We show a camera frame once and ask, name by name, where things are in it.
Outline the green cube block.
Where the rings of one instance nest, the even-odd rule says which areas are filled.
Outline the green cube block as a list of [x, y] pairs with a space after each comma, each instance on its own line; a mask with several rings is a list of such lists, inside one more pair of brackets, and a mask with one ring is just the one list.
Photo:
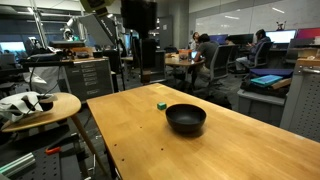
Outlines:
[[158, 108], [159, 110], [164, 110], [164, 109], [167, 108], [167, 104], [164, 103], [164, 102], [159, 102], [159, 103], [157, 103], [157, 108]]

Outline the black bowl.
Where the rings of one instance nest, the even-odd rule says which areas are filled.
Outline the black bowl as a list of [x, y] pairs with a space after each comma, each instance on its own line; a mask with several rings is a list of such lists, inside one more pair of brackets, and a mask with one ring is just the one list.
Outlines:
[[201, 129], [206, 112], [192, 104], [175, 104], [165, 111], [166, 119], [170, 127], [179, 133], [193, 133]]

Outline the round wooden meeting table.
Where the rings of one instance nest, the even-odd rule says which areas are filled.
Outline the round wooden meeting table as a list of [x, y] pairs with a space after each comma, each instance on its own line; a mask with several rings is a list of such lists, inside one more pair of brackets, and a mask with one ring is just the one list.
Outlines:
[[185, 69], [185, 77], [188, 77], [188, 69], [192, 66], [197, 66], [203, 64], [204, 61], [194, 61], [194, 60], [180, 60], [178, 57], [166, 57], [165, 65], [172, 66], [173, 71], [176, 71], [178, 67], [183, 67]]

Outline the person in grey shirt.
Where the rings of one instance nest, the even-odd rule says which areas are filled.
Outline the person in grey shirt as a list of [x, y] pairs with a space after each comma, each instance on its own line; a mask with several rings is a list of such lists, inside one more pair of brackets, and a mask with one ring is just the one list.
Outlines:
[[199, 47], [194, 61], [199, 62], [203, 58], [203, 63], [194, 67], [192, 72], [192, 85], [195, 84], [198, 73], [210, 73], [211, 61], [219, 46], [217, 42], [211, 42], [209, 35], [206, 33], [200, 35], [198, 41]]

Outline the grey office chair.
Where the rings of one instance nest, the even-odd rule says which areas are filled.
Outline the grey office chair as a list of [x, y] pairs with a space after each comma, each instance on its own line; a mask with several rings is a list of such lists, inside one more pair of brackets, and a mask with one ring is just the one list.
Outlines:
[[228, 61], [233, 48], [233, 45], [221, 45], [218, 47], [210, 64], [210, 85], [228, 76]]

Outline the grey metal cabinet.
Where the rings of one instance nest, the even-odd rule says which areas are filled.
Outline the grey metal cabinet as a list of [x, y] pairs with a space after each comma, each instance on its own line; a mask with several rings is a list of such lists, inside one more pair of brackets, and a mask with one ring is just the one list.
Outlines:
[[65, 67], [65, 77], [68, 91], [81, 102], [114, 92], [107, 58], [77, 60], [73, 66]]

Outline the black monitor on pole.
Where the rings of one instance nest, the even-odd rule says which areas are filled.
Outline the black monitor on pole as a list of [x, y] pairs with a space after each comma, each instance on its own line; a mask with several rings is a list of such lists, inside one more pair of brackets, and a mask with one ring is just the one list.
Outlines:
[[156, 28], [157, 3], [151, 0], [121, 0], [121, 16], [125, 28], [148, 33]]

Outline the person seated at right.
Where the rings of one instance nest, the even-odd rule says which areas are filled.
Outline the person seated at right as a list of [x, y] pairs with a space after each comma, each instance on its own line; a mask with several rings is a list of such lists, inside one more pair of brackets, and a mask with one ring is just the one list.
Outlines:
[[254, 63], [255, 55], [257, 54], [259, 48], [264, 42], [270, 42], [271, 39], [266, 35], [264, 29], [260, 29], [256, 32], [256, 43], [250, 43], [249, 54], [244, 57], [239, 57], [236, 59], [236, 70], [243, 71], [247, 66]]

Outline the round wooden side table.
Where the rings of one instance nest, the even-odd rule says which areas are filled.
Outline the round wooden side table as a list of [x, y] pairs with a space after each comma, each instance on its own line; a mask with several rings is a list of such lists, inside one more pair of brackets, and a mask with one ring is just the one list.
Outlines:
[[1, 131], [8, 133], [23, 131], [31, 128], [40, 128], [42, 126], [70, 118], [91, 153], [96, 157], [96, 162], [98, 163], [100, 169], [105, 175], [107, 175], [105, 165], [102, 163], [96, 148], [90, 140], [81, 121], [77, 117], [77, 113], [82, 106], [81, 101], [75, 95], [70, 93], [54, 93], [54, 96], [56, 97], [56, 100], [53, 102], [53, 107], [50, 110], [35, 112], [32, 114], [27, 113], [17, 122], [8, 122], [5, 127], [1, 129]]

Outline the teal book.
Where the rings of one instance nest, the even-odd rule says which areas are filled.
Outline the teal book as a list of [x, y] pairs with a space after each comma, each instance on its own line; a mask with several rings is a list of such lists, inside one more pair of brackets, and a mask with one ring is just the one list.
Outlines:
[[282, 80], [281, 76], [266, 75], [266, 76], [262, 76], [262, 77], [258, 77], [258, 78], [253, 78], [251, 80], [251, 82], [253, 84], [256, 84], [257, 86], [267, 87], [267, 86], [272, 85], [280, 80]]

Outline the grey storage bin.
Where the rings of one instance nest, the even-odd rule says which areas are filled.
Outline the grey storage bin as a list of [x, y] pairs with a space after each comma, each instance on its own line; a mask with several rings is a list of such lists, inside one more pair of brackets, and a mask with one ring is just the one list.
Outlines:
[[279, 127], [284, 110], [284, 98], [262, 95], [240, 89], [238, 111], [244, 115]]

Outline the lit computer monitor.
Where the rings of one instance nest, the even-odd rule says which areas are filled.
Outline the lit computer monitor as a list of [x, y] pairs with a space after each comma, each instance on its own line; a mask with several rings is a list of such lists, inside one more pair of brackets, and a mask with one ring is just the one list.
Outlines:
[[295, 38], [295, 30], [283, 30], [283, 31], [267, 31], [266, 35], [274, 43], [289, 43]]

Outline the perforated grey metal panel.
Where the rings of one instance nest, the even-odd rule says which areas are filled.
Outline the perforated grey metal panel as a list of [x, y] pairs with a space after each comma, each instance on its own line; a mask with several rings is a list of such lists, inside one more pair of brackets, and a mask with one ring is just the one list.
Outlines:
[[320, 60], [296, 61], [287, 94], [282, 129], [320, 141]]

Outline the white crumpled cloth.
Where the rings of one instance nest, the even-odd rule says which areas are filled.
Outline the white crumpled cloth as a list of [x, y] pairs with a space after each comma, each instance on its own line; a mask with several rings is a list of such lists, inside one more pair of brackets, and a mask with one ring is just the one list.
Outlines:
[[58, 98], [54, 94], [29, 91], [7, 96], [0, 100], [0, 115], [17, 122], [26, 115], [48, 111]]

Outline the aluminium extrusion bar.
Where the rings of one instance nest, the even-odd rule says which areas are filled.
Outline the aluminium extrusion bar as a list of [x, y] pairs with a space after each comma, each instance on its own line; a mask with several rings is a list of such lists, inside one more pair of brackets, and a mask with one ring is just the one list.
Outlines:
[[28, 153], [2, 167], [0, 174], [6, 177], [14, 176], [35, 163], [35, 157], [32, 153]]

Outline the orange handled tool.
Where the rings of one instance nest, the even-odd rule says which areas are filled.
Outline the orange handled tool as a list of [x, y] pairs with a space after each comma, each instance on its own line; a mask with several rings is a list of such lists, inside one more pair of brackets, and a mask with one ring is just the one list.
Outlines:
[[55, 153], [59, 153], [60, 150], [61, 150], [61, 147], [54, 147], [54, 148], [52, 148], [52, 149], [47, 148], [47, 149], [45, 150], [45, 153], [46, 153], [47, 155], [52, 155], [52, 154], [55, 154]]

